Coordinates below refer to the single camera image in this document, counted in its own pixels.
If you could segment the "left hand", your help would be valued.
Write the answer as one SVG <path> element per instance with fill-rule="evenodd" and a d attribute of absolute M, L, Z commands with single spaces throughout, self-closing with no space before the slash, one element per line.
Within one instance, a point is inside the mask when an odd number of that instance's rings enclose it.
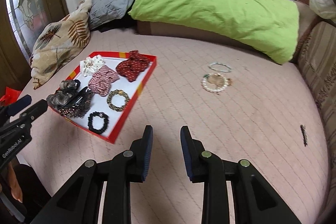
<path fill-rule="evenodd" d="M 13 198 L 20 203 L 23 203 L 23 193 L 21 190 L 21 187 L 19 186 L 17 176 L 15 174 L 13 165 L 11 162 L 7 165 L 7 177 L 6 177 L 7 183 L 10 187 L 11 194 Z"/>

